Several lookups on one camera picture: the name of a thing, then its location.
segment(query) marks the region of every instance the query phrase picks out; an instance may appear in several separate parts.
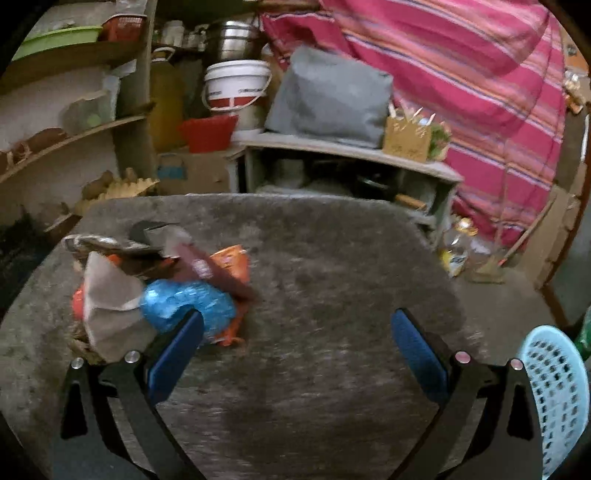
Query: pink striped blanket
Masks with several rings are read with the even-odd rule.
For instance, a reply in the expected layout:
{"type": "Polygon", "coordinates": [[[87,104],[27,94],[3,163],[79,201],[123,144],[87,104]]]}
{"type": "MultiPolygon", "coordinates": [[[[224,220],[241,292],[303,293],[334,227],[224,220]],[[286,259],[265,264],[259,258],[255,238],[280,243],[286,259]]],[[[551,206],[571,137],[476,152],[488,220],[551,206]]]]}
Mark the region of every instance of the pink striped blanket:
{"type": "Polygon", "coordinates": [[[558,22],[537,0],[321,0],[262,16],[282,66],[302,43],[394,77],[394,99],[448,122],[455,209],[514,243],[544,207],[564,131],[558,22]]]}

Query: blue plastic bag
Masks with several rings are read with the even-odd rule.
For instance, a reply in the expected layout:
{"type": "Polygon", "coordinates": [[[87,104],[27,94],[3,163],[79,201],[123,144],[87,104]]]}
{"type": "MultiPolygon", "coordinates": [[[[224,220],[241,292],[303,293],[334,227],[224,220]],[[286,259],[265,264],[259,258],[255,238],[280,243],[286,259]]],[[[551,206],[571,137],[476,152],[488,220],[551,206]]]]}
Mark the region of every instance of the blue plastic bag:
{"type": "Polygon", "coordinates": [[[172,330],[189,310],[198,310],[203,315],[206,342],[228,328],[236,315],[232,297],[202,281],[156,280],[144,290],[139,306],[160,333],[172,330]]]}

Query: red plastic basin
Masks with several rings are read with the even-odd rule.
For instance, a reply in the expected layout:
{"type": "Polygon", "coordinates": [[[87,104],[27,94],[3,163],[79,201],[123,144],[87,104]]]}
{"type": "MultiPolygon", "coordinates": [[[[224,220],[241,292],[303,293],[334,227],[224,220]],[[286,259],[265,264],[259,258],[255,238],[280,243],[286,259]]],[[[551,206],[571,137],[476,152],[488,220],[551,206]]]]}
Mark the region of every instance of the red plastic basin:
{"type": "Polygon", "coordinates": [[[237,115],[216,115],[210,118],[191,118],[178,129],[189,144],[191,153],[225,150],[230,146],[237,115]]]}

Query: stainless steel bowl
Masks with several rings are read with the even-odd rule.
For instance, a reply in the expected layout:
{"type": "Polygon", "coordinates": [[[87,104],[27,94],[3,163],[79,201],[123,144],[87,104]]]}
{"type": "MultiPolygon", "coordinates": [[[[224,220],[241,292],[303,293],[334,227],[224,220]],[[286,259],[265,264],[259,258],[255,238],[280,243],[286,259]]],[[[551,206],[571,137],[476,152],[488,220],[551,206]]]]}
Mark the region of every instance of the stainless steel bowl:
{"type": "Polygon", "coordinates": [[[205,46],[207,64],[229,60],[257,60],[265,40],[257,27],[224,21],[209,25],[205,46]]]}

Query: gray carpet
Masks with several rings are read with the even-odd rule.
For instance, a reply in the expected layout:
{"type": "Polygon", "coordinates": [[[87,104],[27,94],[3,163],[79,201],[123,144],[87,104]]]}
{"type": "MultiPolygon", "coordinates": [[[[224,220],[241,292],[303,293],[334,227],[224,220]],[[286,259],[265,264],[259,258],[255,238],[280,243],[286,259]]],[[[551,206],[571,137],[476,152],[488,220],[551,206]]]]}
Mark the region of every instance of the gray carpet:
{"type": "MultiPolygon", "coordinates": [[[[222,194],[106,202],[76,230],[124,237],[140,219],[179,222],[211,253],[240,243],[251,256],[260,301],[246,348],[199,351],[159,406],[203,473],[387,478],[436,411],[391,340],[390,314],[405,306],[452,348],[469,343],[415,227],[383,202],[222,194]]],[[[0,329],[0,408],[45,470],[80,280],[56,248],[0,329]]]]}

